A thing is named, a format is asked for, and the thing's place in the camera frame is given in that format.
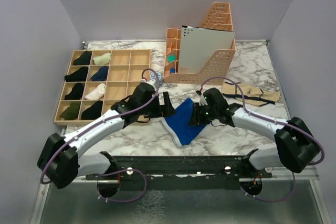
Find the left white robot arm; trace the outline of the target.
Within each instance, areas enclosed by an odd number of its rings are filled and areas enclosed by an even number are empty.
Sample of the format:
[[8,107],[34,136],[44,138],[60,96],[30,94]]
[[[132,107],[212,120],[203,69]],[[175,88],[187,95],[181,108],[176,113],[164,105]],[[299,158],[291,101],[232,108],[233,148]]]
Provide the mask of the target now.
[[112,178],[116,166],[108,154],[85,156],[85,152],[110,134],[136,122],[140,116],[151,119],[173,115],[175,110],[168,92],[163,93],[163,101],[160,104],[157,88],[141,82],[130,96],[116,102],[93,122],[64,136],[52,134],[37,162],[42,171],[40,182],[53,183],[62,189],[79,176],[99,174],[104,179]]

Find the blue boxer underwear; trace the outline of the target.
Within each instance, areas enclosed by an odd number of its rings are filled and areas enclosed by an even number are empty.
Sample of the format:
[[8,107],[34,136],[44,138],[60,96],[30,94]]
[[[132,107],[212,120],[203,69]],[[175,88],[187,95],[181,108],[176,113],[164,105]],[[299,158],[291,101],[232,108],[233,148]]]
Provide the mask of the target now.
[[189,145],[206,127],[206,125],[190,126],[188,124],[192,111],[193,101],[187,98],[175,109],[175,114],[161,119],[164,128],[170,133],[174,144],[178,147]]

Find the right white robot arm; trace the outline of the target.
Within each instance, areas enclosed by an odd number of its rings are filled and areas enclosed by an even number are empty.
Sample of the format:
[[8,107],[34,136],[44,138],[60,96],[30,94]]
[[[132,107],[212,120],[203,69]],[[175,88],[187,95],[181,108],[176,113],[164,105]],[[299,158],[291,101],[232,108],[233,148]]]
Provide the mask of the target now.
[[216,88],[200,94],[199,102],[192,105],[188,123],[201,126],[213,120],[255,132],[275,142],[275,147],[253,150],[243,158],[241,171],[246,177],[254,177],[260,170],[271,167],[285,167],[300,173],[322,152],[302,119],[294,117],[286,121],[247,111],[241,104],[228,104]]

